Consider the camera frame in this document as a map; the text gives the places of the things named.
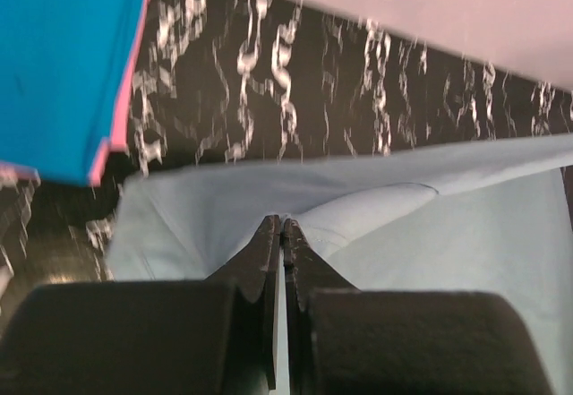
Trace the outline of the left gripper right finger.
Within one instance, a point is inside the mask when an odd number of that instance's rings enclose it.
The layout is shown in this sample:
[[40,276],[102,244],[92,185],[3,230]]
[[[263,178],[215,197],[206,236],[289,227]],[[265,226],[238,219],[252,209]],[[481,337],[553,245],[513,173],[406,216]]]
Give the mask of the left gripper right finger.
[[316,289],[348,289],[355,292],[356,287],[311,248],[296,220],[285,221],[282,237],[290,392],[313,394],[310,295]]

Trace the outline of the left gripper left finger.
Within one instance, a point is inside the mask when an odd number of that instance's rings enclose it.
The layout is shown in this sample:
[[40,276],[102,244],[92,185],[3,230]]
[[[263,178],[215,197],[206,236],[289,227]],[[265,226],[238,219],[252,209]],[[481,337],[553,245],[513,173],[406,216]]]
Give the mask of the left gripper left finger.
[[265,217],[247,245],[206,278],[235,288],[224,390],[276,388],[280,234],[280,218]]

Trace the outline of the grey blue t shirt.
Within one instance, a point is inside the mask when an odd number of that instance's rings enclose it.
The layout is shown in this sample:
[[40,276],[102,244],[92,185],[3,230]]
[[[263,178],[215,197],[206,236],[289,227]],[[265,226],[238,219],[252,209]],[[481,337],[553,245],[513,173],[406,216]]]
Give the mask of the grey blue t shirt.
[[568,134],[388,157],[190,167],[124,186],[106,265],[115,280],[203,279],[267,216],[364,290],[478,290],[526,322],[553,390],[572,391]]

